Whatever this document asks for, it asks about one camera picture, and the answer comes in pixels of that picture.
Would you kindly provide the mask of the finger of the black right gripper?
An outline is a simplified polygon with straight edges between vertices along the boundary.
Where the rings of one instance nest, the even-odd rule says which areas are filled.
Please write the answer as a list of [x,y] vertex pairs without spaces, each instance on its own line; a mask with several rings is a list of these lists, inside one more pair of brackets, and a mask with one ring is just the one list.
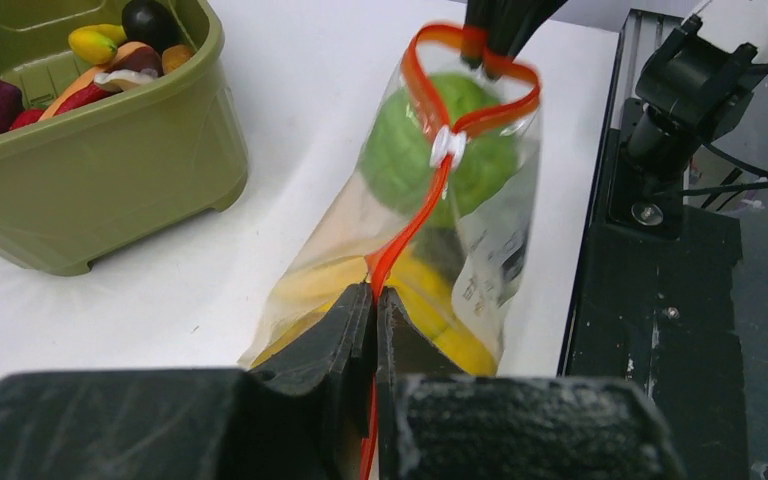
[[493,0],[468,0],[462,26],[461,60],[476,70],[483,62],[494,11]]
[[566,3],[566,0],[492,1],[483,54],[485,76],[499,79],[499,60],[515,59],[537,29]]

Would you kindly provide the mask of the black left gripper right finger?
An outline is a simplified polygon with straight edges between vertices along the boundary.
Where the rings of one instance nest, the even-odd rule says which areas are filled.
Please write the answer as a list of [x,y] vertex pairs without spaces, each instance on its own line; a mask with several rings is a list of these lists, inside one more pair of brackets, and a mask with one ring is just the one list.
[[392,288],[379,298],[382,479],[679,479],[669,426],[610,377],[466,373],[422,336]]

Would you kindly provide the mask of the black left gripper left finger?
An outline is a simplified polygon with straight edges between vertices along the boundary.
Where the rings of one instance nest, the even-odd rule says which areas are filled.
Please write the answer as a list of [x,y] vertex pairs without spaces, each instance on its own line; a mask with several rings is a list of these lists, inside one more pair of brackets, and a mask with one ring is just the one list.
[[39,371],[0,380],[0,479],[365,479],[373,295],[250,370]]

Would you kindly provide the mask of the green custard apple toy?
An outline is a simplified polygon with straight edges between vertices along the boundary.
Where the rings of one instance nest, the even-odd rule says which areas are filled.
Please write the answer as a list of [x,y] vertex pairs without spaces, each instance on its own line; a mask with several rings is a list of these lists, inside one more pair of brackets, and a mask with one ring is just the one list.
[[[453,120],[500,103],[495,93],[466,75],[438,73],[431,81]],[[381,204],[412,217],[427,198],[433,176],[430,152],[431,143],[412,98],[401,87],[380,107],[359,166]],[[518,170],[519,152],[513,136],[491,131],[471,139],[461,164],[449,175],[447,198],[437,203],[427,225],[452,228],[458,217],[472,213],[490,199]]]

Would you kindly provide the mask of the clear zip top bag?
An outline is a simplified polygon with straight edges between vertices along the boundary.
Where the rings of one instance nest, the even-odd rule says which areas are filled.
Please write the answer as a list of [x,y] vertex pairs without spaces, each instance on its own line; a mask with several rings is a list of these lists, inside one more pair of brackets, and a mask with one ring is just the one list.
[[[403,87],[411,96],[422,130],[431,143],[429,164],[433,176],[422,206],[414,216],[406,217],[381,204],[369,189],[359,159],[374,119],[352,174],[282,275],[343,257],[365,258],[366,277],[347,287],[364,283],[373,295],[375,369],[370,386],[372,433],[368,448],[371,469],[373,457],[378,455],[377,305],[383,291],[392,288],[387,285],[388,277],[402,253],[413,248],[415,255],[452,282],[449,300],[456,319],[495,357],[497,370],[504,348],[505,318],[521,282],[540,163],[541,84],[530,65],[514,59],[499,60],[501,76],[497,80],[488,79],[482,66],[471,70],[460,58],[462,26],[430,23],[415,34],[388,82],[375,116],[395,90]],[[500,103],[453,120],[431,81],[431,76],[438,73],[466,75],[495,93]],[[467,143],[491,131],[517,140],[519,170],[472,213],[458,217],[452,228],[429,227],[427,221],[437,203],[448,196],[449,175],[461,164]]]

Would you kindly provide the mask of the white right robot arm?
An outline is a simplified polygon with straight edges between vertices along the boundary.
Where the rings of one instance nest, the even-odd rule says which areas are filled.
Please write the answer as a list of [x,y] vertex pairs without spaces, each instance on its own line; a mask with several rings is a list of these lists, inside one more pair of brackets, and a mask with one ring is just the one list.
[[[500,74],[560,1],[470,1],[462,59]],[[704,144],[740,122],[768,75],[768,1],[701,1],[646,60],[635,93],[646,108],[626,161],[662,181],[681,176]]]

